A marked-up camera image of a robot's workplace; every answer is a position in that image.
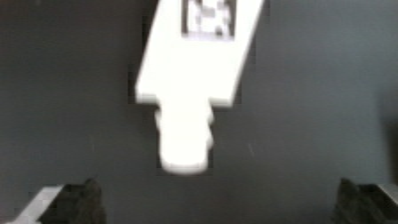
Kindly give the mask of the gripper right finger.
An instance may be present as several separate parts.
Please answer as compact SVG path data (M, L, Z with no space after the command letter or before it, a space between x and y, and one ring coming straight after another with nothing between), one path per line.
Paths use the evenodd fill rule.
M342 179L333 224L398 224L398 185Z

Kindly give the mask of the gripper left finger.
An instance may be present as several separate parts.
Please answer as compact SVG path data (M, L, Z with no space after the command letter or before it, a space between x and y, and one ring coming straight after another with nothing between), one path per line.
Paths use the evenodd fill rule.
M11 224L107 224L98 181L45 186Z

